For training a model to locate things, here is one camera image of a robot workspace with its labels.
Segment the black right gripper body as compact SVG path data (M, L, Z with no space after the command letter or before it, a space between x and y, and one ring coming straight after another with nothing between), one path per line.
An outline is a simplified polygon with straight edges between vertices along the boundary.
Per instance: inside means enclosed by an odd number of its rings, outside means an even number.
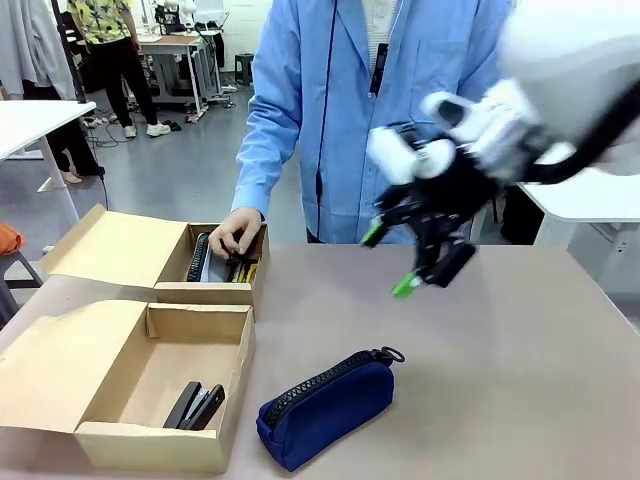
M445 234L435 218L446 217L457 230L495 196L498 184L462 148L419 148L412 154L409 194L416 218L409 225L418 245L439 245Z

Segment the grey pencil case black zipper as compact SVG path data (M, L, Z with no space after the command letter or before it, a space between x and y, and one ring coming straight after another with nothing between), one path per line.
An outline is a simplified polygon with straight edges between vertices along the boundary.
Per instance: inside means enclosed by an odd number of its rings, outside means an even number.
M231 264L212 253L209 234L200 233L196 239L186 281L196 283L229 282Z

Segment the black stapler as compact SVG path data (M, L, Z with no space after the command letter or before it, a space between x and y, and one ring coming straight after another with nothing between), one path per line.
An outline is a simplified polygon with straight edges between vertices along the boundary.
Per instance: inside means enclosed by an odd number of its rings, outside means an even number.
M188 431L204 430L222 406L225 397L225 390L221 384L209 389L198 381L190 381L175 402L163 427Z

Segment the person's right forearm blue sleeve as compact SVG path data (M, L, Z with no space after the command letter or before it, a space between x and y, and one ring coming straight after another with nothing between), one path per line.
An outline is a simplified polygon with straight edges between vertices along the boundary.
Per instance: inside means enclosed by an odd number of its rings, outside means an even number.
M231 210L252 208L262 218L268 214L271 193L282 175L283 165L290 159L286 145L267 138L247 136L238 152L240 167Z

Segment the large open cardboard box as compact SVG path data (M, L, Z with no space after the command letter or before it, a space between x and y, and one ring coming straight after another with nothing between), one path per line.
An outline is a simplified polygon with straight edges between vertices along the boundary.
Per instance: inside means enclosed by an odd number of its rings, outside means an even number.
M43 317L0 352L0 427L70 434L99 469L222 473L254 345L248 306L107 300ZM167 427L193 381L224 401Z

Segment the small open cardboard box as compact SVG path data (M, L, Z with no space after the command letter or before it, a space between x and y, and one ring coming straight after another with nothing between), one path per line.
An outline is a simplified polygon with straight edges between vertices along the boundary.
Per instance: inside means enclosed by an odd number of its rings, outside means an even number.
M198 235L216 227L108 211L97 204L44 255L40 267L49 275L140 288L161 303L257 309L269 260L265 225L247 252L260 257L250 283L186 281Z

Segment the person's right hand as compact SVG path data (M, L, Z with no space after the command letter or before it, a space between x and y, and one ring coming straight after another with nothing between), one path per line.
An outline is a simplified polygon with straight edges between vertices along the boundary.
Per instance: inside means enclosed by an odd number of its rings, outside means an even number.
M244 255L260 230L262 221L262 214L254 208L235 209L209 235L211 252L223 259Z

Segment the person in blue coat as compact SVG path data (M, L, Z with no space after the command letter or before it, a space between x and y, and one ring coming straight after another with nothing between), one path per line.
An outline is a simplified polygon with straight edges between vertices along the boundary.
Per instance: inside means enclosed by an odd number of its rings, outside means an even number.
M299 156L310 242L356 243L366 232L387 186L366 153L372 128L414 121L433 135L421 108L427 94L475 101L498 81L496 45L510 9L509 0L273 0L253 59L245 138ZM373 97L380 43L389 49Z

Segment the white table with white legs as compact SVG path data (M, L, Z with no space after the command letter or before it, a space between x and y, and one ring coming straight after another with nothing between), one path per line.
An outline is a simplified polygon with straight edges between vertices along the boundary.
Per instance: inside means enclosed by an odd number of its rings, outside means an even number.
M1 100L0 164L7 159L42 159L52 180L69 230L79 221L67 184L57 167L46 135L94 110L92 101Z
M604 238L593 279L640 331L640 174L588 169L556 185L520 189L543 212L536 246L567 249L583 225Z

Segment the navy blue pencil case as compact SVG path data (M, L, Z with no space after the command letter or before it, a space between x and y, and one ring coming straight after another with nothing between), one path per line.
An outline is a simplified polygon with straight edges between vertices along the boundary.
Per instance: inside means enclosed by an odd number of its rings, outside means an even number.
M284 391L259 409L264 447L285 470L297 470L391 405L391 365L404 361L388 346L361 350Z

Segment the black plastic stool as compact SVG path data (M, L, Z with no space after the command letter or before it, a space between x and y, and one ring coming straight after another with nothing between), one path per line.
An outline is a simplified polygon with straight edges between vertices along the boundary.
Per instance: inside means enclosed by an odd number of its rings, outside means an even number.
M253 84L252 53L238 53L234 57L234 78L237 85L249 87Z

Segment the person in yellow patterned shirt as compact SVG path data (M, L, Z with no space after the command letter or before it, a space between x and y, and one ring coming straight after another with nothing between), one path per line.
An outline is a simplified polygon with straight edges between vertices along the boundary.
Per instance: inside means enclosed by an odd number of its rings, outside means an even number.
M96 62L110 106L124 137L137 135L122 84L126 83L146 120L146 134L167 135L171 127L158 120L139 58L140 45L131 13L132 0L67 0L67 8Z

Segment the black stand pole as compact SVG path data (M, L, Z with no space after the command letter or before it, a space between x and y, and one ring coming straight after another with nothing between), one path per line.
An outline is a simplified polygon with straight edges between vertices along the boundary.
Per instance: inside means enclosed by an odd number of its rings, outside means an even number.
M80 80L80 76L78 74L78 71L76 69L76 65L75 65L75 61L74 61L74 57L73 54L71 52L70 46L69 46L69 42L67 40L67 34L66 34L66 27L64 25L64 21L59 9L59 5L58 5L58 0L49 0L49 3L52 7L52 11L53 11L53 15L54 15L54 19L55 19L55 24L56 24L56 30L59 34L60 40L61 40L61 44L63 47L63 51L65 54L65 58L68 64L68 68L71 74L71 78L72 78L72 82L73 82L73 86L74 86L74 91L76 94L76 98L80 103L86 104L87 103L87 98L84 92L84 89L82 87L81 84L81 80Z

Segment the orange cloth item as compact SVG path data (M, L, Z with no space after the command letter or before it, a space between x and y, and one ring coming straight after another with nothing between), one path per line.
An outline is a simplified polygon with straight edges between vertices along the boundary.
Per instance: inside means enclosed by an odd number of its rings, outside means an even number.
M9 224L0 223L0 256L19 252L24 244L23 235Z

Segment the person in grey coat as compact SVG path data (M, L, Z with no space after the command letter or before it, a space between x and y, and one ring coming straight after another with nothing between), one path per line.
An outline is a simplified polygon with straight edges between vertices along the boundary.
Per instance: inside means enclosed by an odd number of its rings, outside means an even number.
M74 101L63 44L45 0L0 0L0 85L11 99ZM78 120L46 135L65 182L104 173Z

